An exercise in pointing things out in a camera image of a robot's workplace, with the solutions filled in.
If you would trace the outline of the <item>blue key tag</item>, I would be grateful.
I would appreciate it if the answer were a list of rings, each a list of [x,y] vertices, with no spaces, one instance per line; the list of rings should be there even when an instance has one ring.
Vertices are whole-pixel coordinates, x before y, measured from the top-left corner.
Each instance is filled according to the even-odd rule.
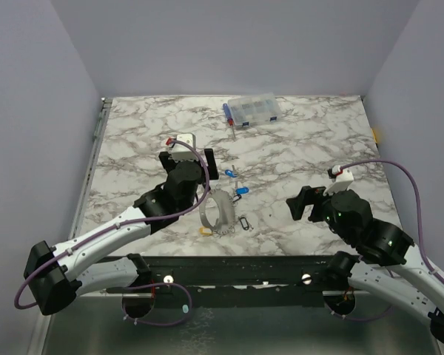
[[[249,188],[246,186],[241,186],[239,185],[239,183],[236,181],[235,182],[235,194],[237,195],[244,195],[249,193]]]

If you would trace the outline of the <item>black key tag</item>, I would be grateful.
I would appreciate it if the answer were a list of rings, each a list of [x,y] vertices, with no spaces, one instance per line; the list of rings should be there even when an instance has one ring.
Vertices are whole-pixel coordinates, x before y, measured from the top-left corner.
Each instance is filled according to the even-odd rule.
[[[252,228],[249,221],[246,219],[245,216],[239,217],[238,220],[239,220],[239,223],[244,231],[248,231]]]

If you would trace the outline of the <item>yellow key tag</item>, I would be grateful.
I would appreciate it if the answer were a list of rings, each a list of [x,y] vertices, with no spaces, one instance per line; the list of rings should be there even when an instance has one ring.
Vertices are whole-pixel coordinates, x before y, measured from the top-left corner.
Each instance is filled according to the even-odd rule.
[[[207,227],[200,227],[199,233],[203,236],[210,236],[213,235],[213,231],[210,228]]]

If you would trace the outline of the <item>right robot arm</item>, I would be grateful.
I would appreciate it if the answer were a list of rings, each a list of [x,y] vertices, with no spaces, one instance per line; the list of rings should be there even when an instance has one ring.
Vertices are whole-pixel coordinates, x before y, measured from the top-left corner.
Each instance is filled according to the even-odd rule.
[[[286,203],[293,220],[311,206],[308,220],[326,223],[357,252],[337,252],[323,273],[326,283],[334,289],[362,289],[408,311],[444,344],[444,285],[426,268],[419,246],[397,226],[375,218],[356,192],[327,195],[324,190],[304,186]]]

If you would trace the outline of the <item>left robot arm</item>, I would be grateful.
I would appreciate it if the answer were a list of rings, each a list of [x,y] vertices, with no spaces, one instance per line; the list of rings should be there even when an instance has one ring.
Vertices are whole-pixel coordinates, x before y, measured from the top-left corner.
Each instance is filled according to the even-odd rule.
[[[144,261],[136,254],[114,261],[106,258],[117,249],[150,236],[196,209],[203,198],[196,195],[199,186],[210,190],[217,180],[218,169],[212,149],[199,155],[193,148],[192,158],[177,160],[175,150],[161,152],[166,170],[165,182],[140,196],[117,217],[72,240],[49,246],[46,241],[31,249],[24,268],[24,284],[14,299],[14,306],[24,310],[20,295],[28,288],[43,315],[56,314],[77,297],[105,288],[126,288],[138,292],[151,277]]]

